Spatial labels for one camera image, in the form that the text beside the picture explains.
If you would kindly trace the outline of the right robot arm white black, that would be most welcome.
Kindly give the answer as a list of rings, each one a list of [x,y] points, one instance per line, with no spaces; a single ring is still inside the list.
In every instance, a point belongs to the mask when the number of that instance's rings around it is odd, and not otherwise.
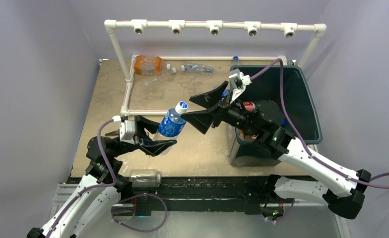
[[[281,126],[284,114],[274,101],[262,101],[248,111],[232,94],[223,96],[227,83],[209,92],[191,96],[201,111],[184,113],[183,119],[201,133],[225,122],[255,137],[254,145],[264,155],[307,172],[311,181],[271,175],[264,188],[267,201],[300,199],[326,205],[343,218],[355,219],[364,200],[371,174],[343,167],[311,150],[299,136]]]

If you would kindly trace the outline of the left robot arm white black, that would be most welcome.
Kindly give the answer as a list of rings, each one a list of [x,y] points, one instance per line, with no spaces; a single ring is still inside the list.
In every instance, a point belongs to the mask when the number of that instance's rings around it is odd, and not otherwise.
[[[152,140],[159,123],[143,116],[134,119],[114,116],[104,122],[97,135],[87,144],[86,157],[90,164],[76,189],[65,204],[42,227],[32,228],[28,238],[79,238],[106,211],[128,201],[137,202],[151,193],[134,194],[133,181],[119,174],[122,162],[117,157],[133,151],[141,151],[155,157],[177,144],[174,139]]]

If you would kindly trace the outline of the clear bottle red cap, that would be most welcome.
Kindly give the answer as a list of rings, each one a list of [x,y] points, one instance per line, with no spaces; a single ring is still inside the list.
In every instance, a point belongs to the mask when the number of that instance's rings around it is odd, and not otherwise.
[[[252,112],[256,108],[253,102],[243,102],[243,106],[249,112]]]

